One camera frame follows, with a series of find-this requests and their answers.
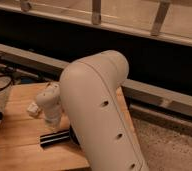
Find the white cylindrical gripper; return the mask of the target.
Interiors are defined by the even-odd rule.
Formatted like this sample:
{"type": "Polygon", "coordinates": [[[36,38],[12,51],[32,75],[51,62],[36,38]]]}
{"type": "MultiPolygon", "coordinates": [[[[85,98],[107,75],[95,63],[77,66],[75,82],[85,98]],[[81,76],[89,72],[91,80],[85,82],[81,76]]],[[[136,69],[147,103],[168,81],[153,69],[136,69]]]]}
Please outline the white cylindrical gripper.
{"type": "Polygon", "coordinates": [[[49,108],[44,110],[44,120],[46,125],[52,131],[60,130],[60,122],[61,122],[61,109],[58,107],[49,108]]]}

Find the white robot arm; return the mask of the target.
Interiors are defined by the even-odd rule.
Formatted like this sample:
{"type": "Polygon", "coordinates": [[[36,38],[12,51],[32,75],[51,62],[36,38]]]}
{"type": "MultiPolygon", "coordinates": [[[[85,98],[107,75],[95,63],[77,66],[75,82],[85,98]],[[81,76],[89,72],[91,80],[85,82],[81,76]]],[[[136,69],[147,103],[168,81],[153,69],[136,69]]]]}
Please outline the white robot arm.
{"type": "Polygon", "coordinates": [[[68,116],[92,171],[149,171],[116,96],[128,73],[123,54],[103,51],[67,65],[35,98],[47,124],[68,116]]]}

